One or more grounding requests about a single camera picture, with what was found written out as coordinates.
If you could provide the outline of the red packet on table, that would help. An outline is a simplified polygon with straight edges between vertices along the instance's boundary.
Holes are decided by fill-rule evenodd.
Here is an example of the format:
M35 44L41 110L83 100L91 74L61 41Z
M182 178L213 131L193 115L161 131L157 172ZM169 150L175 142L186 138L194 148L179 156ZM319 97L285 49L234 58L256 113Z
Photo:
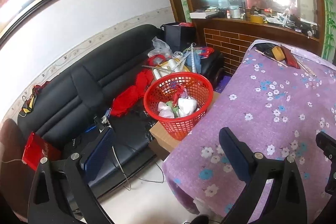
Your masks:
M301 69L300 65L298 64L297 60L295 59L295 57L293 56L291 51L284 46L281 46L280 48L281 48L282 52L284 53L286 64L289 67L293 67L293 68L296 68L296 69Z

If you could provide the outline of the black shopping bag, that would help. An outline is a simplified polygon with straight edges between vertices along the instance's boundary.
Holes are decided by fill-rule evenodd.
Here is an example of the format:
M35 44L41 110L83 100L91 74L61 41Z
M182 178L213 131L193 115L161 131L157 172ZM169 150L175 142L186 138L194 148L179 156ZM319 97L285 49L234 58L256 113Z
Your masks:
M164 42L172 52L183 52L196 40L196 29L193 24L174 22L161 25Z

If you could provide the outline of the clear plastic bag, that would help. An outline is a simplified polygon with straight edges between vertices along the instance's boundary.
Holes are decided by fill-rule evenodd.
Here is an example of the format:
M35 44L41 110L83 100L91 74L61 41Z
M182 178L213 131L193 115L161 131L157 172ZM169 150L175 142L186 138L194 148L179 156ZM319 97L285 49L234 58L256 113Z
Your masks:
M163 55L166 59L170 58L173 55L173 52L170 48L170 46L164 42L163 40L154 37L152 39L153 47L154 49L151 50L147 56L148 57L153 57L155 55Z

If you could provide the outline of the black leather sofa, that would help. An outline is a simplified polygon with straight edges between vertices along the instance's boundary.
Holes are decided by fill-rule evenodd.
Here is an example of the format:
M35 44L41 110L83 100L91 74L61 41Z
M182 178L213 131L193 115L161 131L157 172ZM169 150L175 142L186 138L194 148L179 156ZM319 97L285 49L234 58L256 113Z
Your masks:
M163 30L145 24L110 39L54 77L37 96L33 111L20 114L22 137L35 133L61 151L64 157L81 151L99 130L94 119L111 107L119 94L135 83L143 69L153 39ZM89 183L96 197L121 185L154 158L150 149L154 119L145 113L142 100L121 117L110 117L113 149L97 177Z

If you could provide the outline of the red plastic basket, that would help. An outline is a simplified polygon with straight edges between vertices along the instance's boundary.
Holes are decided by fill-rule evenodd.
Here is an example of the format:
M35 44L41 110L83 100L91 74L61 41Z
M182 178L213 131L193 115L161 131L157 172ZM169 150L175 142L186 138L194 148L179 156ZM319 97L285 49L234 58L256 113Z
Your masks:
M171 137L181 141L205 115L213 96L213 87L204 76L178 72L153 82L143 104Z

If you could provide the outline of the red cloth on sofa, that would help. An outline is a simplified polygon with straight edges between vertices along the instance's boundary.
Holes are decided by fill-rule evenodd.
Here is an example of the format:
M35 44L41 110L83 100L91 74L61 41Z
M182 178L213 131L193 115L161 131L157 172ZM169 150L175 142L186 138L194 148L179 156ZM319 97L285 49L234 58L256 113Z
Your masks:
M110 116L121 117L144 97L146 90L154 80L153 73L150 69L143 69L136 75L133 85L120 93L112 102Z

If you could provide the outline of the red gift bag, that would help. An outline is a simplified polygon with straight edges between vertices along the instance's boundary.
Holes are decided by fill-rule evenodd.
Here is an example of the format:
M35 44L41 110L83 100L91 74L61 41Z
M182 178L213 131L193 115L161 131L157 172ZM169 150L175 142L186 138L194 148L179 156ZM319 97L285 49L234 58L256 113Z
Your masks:
M32 132L23 151L22 162L36 171L43 157L54 161L61 158L62 153L39 135Z

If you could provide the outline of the cardboard box under basket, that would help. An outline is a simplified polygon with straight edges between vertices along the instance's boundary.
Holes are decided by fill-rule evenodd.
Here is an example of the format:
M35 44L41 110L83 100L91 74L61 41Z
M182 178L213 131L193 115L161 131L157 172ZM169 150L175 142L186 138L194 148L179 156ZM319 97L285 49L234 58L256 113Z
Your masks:
M150 92L146 92L143 99L145 110L151 118L157 121L150 129L150 133L163 149L171 153L179 145L180 141L191 132L205 113L201 111L200 115L193 114L191 118L163 119L158 116L158 104L160 101L159 95L150 95Z

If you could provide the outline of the yellow tape roll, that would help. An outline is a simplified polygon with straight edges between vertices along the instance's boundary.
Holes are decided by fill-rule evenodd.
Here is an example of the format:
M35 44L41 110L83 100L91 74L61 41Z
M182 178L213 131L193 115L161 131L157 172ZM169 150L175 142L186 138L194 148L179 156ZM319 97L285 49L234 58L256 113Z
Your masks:
M274 56L274 59L277 61L283 61L285 60L285 55L284 52L282 51L281 47L279 46L274 46L272 49L272 55Z

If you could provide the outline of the chopsticks on table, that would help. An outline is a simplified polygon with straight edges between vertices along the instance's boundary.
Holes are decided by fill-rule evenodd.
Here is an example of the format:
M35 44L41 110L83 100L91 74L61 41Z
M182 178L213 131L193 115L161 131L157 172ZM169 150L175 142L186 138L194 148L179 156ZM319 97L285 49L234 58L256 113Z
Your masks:
M297 62L299 63L299 65L301 67L303 67L303 69L305 69L305 71L307 73L309 73L310 75L312 75L314 77L317 77L316 74L307 65L305 65L304 63L302 63L299 59L297 59Z

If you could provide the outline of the white tissue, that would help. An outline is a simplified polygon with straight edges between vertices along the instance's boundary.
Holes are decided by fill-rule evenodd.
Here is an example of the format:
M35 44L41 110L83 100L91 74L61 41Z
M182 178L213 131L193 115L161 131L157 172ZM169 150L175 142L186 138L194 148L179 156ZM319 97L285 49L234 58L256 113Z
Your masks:
M178 99L178 116L186 117L195 112L198 108L198 102L193 97Z

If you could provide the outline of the purple floral tablecloth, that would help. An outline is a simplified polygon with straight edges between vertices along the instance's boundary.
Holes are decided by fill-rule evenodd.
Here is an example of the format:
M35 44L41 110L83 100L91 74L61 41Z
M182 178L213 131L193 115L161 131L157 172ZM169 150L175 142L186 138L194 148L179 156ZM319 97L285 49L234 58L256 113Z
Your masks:
M163 163L167 183L180 204L198 214L197 204L225 216L244 183L234 173L219 145L219 132L228 127L252 151L270 159L291 156L301 175L307 220L312 223L327 204L325 186L331 161L315 137L335 137L335 66L319 56L291 47L305 69L285 67L261 54L256 40L228 85L205 116Z

